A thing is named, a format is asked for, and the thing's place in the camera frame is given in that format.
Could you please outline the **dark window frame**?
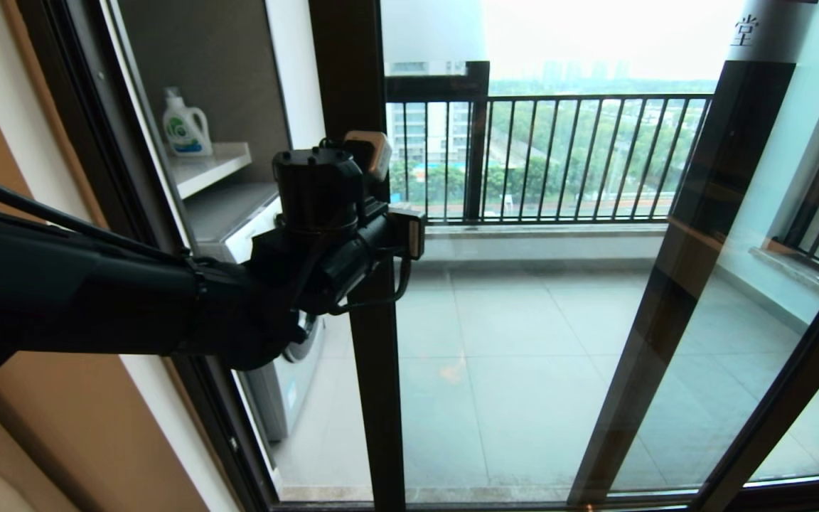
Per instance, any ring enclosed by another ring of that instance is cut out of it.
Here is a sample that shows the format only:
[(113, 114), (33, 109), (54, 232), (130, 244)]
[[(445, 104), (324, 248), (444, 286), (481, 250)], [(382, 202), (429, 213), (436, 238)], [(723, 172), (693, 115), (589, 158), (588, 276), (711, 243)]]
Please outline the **dark window frame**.
[(390, 197), (436, 224), (484, 220), (490, 64), (400, 63), (385, 78)]

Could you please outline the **dark framed sliding glass door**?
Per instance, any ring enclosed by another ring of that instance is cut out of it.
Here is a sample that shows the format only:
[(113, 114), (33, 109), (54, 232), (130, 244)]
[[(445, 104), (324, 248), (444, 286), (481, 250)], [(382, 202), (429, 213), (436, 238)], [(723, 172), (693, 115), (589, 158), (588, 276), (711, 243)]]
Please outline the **dark framed sliding glass door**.
[[(602, 508), (612, 480), (633, 447), (714, 271), (740, 208), (764, 137), (813, 32), (819, 0), (751, 0), (765, 29), (760, 49), (732, 50), (687, 171), (687, 182), (654, 262), (569, 495), (576, 508)], [(380, 0), (309, 0), (321, 104), (329, 133), (385, 126)], [(394, 289), (392, 260), (352, 292), (384, 299)], [(352, 312), (355, 363), (366, 432), (375, 512), (407, 512), (401, 424), (399, 347), (394, 304)], [(746, 487), (751, 473), (799, 418), (819, 388), (819, 312), (685, 512), (813, 512), (819, 480)]]

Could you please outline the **stone window sill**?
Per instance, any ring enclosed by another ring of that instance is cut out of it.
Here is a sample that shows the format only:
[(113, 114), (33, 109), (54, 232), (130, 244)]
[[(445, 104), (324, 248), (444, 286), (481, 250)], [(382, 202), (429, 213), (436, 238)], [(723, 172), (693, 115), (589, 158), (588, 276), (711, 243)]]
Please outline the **stone window sill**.
[(427, 240), (485, 240), (529, 238), (619, 238), (663, 236), (666, 223), (611, 224), (482, 224), (432, 225), (426, 227)]
[(807, 265), (803, 260), (793, 259), (783, 253), (768, 252), (761, 247), (751, 247), (747, 253), (755, 262), (777, 272), (786, 281), (799, 284), (819, 295), (819, 267)]

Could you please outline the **long black balcony railing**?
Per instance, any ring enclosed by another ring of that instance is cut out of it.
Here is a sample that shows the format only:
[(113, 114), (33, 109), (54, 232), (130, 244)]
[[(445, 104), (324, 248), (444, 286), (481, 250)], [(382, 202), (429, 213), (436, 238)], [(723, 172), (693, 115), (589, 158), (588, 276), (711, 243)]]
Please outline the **long black balcony railing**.
[(663, 223), (710, 94), (488, 96), (482, 224)]

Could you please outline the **grey high-rise building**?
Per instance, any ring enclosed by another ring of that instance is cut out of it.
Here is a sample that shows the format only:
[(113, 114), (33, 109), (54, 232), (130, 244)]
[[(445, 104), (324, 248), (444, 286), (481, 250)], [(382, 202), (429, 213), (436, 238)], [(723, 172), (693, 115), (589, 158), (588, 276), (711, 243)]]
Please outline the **grey high-rise building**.
[[(396, 78), (466, 77), (468, 62), (406, 61), (387, 63), (385, 75)], [(387, 104), (387, 123), (391, 142), (396, 145), (397, 158), (413, 168), (416, 166), (465, 166), (469, 154), (472, 107), (469, 102), (438, 102), (432, 97), (445, 97), (450, 87), (423, 85), (431, 94), (426, 100), (410, 102), (395, 100)]]

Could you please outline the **white detergent bottle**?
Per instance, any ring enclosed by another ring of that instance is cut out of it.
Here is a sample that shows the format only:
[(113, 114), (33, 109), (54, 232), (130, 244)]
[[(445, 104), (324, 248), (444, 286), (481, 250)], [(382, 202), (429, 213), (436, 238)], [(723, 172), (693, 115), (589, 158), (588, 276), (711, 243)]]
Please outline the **white detergent bottle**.
[(161, 126), (172, 154), (179, 158), (213, 156), (213, 143), (204, 112), (188, 106), (177, 87), (164, 88), (164, 101)]

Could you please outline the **white front-load washing machine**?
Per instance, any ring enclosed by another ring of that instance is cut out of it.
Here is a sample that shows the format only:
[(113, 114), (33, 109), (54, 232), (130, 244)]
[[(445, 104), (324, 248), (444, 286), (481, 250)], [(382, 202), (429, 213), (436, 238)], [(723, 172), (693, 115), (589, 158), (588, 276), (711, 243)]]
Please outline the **white front-load washing machine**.
[[(183, 201), (201, 254), (236, 262), (250, 259), (254, 237), (273, 230), (282, 204), (270, 183), (218, 184)], [(321, 355), (322, 318), (300, 312), (306, 340), (292, 343), (272, 363), (246, 375), (267, 440), (280, 442), (295, 430)]]

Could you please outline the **fixed dark framed glass panel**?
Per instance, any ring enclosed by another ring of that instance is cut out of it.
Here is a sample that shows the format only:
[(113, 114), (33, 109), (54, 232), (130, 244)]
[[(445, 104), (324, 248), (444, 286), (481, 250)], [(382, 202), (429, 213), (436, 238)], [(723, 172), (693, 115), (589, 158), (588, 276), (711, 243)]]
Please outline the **fixed dark framed glass panel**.
[(819, 510), (819, 0), (742, 0), (567, 503)]

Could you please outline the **white shelf board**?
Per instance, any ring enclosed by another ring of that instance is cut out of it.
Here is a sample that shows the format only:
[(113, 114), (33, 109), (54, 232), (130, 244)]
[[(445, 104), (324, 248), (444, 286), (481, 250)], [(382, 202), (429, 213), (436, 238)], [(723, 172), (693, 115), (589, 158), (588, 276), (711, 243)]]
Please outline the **white shelf board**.
[(168, 156), (169, 172), (182, 200), (211, 187), (252, 162), (247, 142), (217, 143), (210, 156)]

